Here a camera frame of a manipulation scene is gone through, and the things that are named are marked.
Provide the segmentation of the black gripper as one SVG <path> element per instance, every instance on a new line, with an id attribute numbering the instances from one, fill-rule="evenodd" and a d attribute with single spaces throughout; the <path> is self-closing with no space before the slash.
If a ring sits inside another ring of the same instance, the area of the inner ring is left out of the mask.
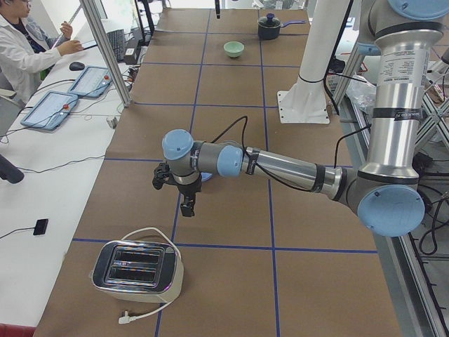
<path id="1" fill-rule="evenodd" d="M 201 174 L 193 173 L 187 177 L 177 177 L 175 180 L 177 188 L 183 196 L 183 202 L 180 205 L 182 215 L 193 217 L 196 194 L 201 191 Z"/>

